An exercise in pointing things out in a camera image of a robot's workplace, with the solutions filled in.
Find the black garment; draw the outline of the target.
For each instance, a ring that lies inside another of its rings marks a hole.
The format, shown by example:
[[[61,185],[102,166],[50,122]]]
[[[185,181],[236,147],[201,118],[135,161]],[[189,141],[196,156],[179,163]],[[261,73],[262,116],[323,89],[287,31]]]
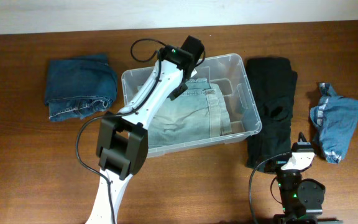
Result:
[[[262,122],[261,131],[247,139],[246,166],[253,169],[268,158],[290,151],[298,74],[283,57],[250,58],[246,73]]]

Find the light grey-blue jeans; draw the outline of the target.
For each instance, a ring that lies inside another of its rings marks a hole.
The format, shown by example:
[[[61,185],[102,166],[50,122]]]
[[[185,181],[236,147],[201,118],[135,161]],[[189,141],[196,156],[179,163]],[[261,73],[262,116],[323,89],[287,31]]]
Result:
[[[206,78],[190,79],[175,100],[167,98],[149,126],[149,147],[216,138],[232,133],[223,93]]]

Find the dark blue jeans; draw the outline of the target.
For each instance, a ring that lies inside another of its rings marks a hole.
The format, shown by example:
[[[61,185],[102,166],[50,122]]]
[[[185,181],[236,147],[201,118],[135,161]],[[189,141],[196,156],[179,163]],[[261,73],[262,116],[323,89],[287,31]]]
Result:
[[[106,54],[49,61],[44,104],[50,121],[84,119],[108,110],[117,98],[117,75]]]

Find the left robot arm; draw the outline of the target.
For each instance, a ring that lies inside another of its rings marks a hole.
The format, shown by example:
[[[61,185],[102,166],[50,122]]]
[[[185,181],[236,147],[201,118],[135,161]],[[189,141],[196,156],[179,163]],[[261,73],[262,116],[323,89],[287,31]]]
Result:
[[[107,112],[87,123],[100,122],[96,156],[100,177],[91,214],[86,224],[116,223],[129,181],[136,175],[149,151],[148,128],[163,102],[179,97],[195,68],[205,60],[202,42],[188,36],[181,47],[163,44],[149,77],[133,99],[118,113]]]

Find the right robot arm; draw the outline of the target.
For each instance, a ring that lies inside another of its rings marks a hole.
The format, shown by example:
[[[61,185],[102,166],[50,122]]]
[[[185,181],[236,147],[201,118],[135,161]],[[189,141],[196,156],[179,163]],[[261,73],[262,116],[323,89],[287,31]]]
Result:
[[[276,174],[282,214],[274,215],[276,224],[343,224],[336,218],[319,219],[323,214],[326,187],[314,179],[302,178],[315,157],[314,149],[303,133],[298,135],[289,153],[272,160]]]

